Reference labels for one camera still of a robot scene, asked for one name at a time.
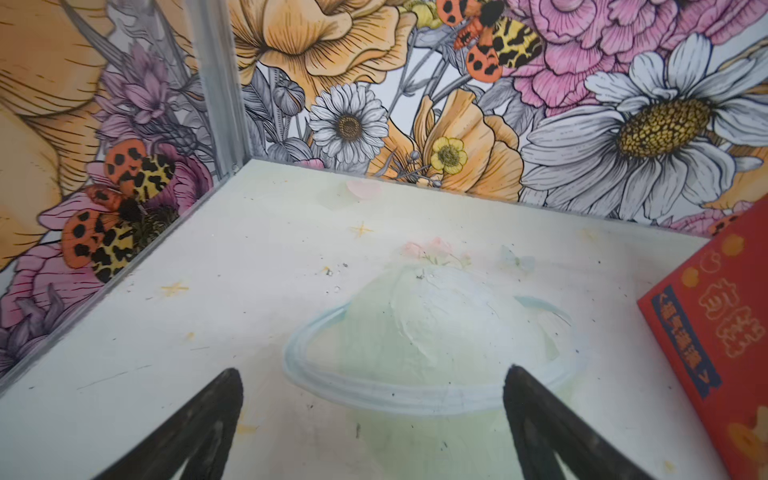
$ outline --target yellow leopard-print wing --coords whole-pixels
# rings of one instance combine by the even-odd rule
[[[535,31],[509,17],[501,17],[495,23],[493,48],[498,54],[498,63],[507,68],[520,68],[541,55],[543,50]]]
[[[139,187],[134,185],[136,201],[143,203],[159,194],[168,186],[174,177],[176,165],[172,164],[163,154],[154,154],[141,159],[141,171],[144,173],[144,183]]]
[[[106,283],[134,259],[134,228],[122,222],[104,232],[101,245],[91,254],[96,278]]]

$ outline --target red packaging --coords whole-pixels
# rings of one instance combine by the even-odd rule
[[[637,301],[734,480],[768,479],[767,247],[768,198]]]

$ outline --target leaf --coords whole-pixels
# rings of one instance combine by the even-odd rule
[[[280,164],[287,164],[288,160],[290,159],[288,150],[285,148],[285,145],[281,144],[280,142],[271,144],[270,147],[266,150],[266,155],[268,160],[275,161]]]
[[[304,140],[304,142],[306,144],[309,144],[309,142],[310,142],[310,133],[312,133],[312,129],[310,128],[310,120],[306,119],[304,122],[305,122],[304,123],[304,133],[303,133],[301,139]]]
[[[258,68],[254,69],[250,84],[243,88],[243,103],[254,121],[273,121],[270,84]]]
[[[465,75],[467,73],[466,58],[469,52],[468,48],[464,47],[460,50],[454,50],[453,45],[440,45],[438,49],[445,61],[458,70],[459,74]]]
[[[333,164],[332,162],[328,161],[328,159],[323,154],[323,150],[320,149],[318,144],[313,142],[312,145],[310,146],[310,150],[312,151],[312,158],[319,158],[320,160],[322,160],[326,168],[329,168],[329,165]]]
[[[289,137],[283,142],[288,154],[296,160],[309,160],[313,158],[310,147],[300,138]]]
[[[205,100],[205,94],[203,93],[203,82],[200,80],[200,74],[196,73],[189,77],[187,83],[179,88],[179,91],[193,98]]]
[[[246,128],[248,129],[251,154],[254,157],[262,159],[266,158],[266,134],[264,133],[263,123],[248,120],[246,120],[245,123]]]
[[[279,141],[277,138],[277,130],[275,130],[275,124],[273,124],[271,121],[257,121],[257,123],[260,123],[264,126],[264,133],[266,134],[266,141],[270,143],[275,143]]]
[[[453,45],[453,28],[443,25],[440,28],[432,30],[431,28],[422,28],[415,32],[415,41],[413,46],[416,48],[432,48],[435,45]]]
[[[529,127],[536,128],[538,122],[544,119],[544,108],[534,107],[523,102],[520,92],[509,101],[507,109],[502,115],[504,122],[512,127],[512,130],[522,134]]]
[[[496,81],[486,91],[486,96],[478,101],[478,107],[486,115],[493,114],[494,109],[501,107],[506,101],[520,97],[520,92],[515,90],[514,79],[512,77],[502,78]]]
[[[417,90],[419,90],[420,88],[424,88],[424,87],[425,87],[425,86],[426,86],[426,85],[427,85],[427,84],[428,84],[428,83],[429,83],[431,80],[432,80],[432,79],[431,79],[431,78],[429,78],[429,77],[427,77],[427,78],[422,78],[422,79],[421,79],[421,80],[419,80],[419,81],[416,81],[416,80],[414,80],[414,81],[412,81],[411,83],[409,83],[409,84],[407,84],[407,85],[406,85],[406,87],[403,89],[403,93],[404,93],[404,94],[408,94],[408,93],[412,94],[412,93],[415,93],[415,92],[416,92]]]

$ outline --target white daisy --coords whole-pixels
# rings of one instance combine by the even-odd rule
[[[759,167],[760,159],[733,158],[704,135],[768,145],[768,95],[745,93],[768,78],[768,48],[707,74],[711,52],[706,37],[691,35],[666,65],[648,52],[629,75],[588,77],[602,104],[547,118],[528,135],[520,200],[625,220],[643,207],[657,219],[681,194],[696,205],[714,201],[736,172]]]
[[[331,87],[310,109],[313,140],[337,170],[364,174],[389,134],[386,109],[362,85]]]

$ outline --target painted flower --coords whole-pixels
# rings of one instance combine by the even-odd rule
[[[517,201],[523,170],[518,136],[501,117],[484,116],[474,100],[471,92],[453,91],[436,123],[432,100],[424,97],[413,139],[390,121],[368,175]]]
[[[108,35],[106,0],[71,2]],[[107,64],[61,10],[59,2],[3,3],[0,22],[0,270],[46,230],[38,214],[88,178],[98,152],[91,114]]]
[[[508,0],[515,16],[545,41],[545,54],[516,71],[522,100],[547,115],[596,104],[584,80],[599,71],[626,73],[632,59],[666,56],[690,34],[721,45],[768,10],[764,0]]]
[[[726,226],[724,220],[733,221],[750,207],[752,207],[750,202],[739,202],[733,207],[731,214],[715,208],[706,208],[698,214],[688,215],[679,220],[673,221],[672,217],[669,217],[659,225],[680,232],[711,237]]]
[[[8,329],[31,313],[54,309],[57,299],[66,309],[103,286],[89,266],[67,266],[60,243],[37,245],[18,258],[13,280],[0,298],[0,327]]]
[[[739,202],[757,202],[768,194],[768,147],[735,145],[728,149],[734,157],[757,157],[763,164],[755,170],[737,172],[733,186],[705,207],[726,210],[736,208]]]
[[[310,108],[313,142],[335,170],[365,173],[388,134],[386,109],[363,85],[331,87]]]
[[[406,62],[416,15],[403,0],[229,0],[240,83],[249,85],[257,61],[285,71],[304,90],[306,107],[333,85],[381,83]],[[157,0],[180,46],[195,55],[177,0]]]
[[[300,167],[311,168],[313,170],[325,170],[326,166],[319,158],[310,158],[309,160],[298,160],[293,162]]]
[[[638,55],[629,74],[599,73],[587,87],[601,105],[543,120],[522,148],[524,200],[621,219],[643,208],[662,217],[682,194],[696,205],[716,200],[737,171],[762,161],[734,158],[707,130],[735,144],[768,145],[768,97],[744,94],[768,76],[768,48],[707,75],[712,44],[694,34],[664,64]]]
[[[416,28],[440,28],[442,20],[437,13],[437,5],[428,0],[408,0],[397,8],[400,13],[413,12],[416,14]]]
[[[45,293],[48,301],[45,306],[39,306],[32,298],[17,300],[23,320],[13,327],[0,327],[0,378],[42,345],[93,294],[90,292],[82,300],[66,306],[52,283],[48,284]]]
[[[131,46],[131,55],[124,72],[105,71],[101,81],[111,98],[95,97],[101,111],[94,116],[101,122],[99,137],[116,144],[130,138],[140,138],[142,125],[165,114],[170,97],[165,63],[138,42]]]

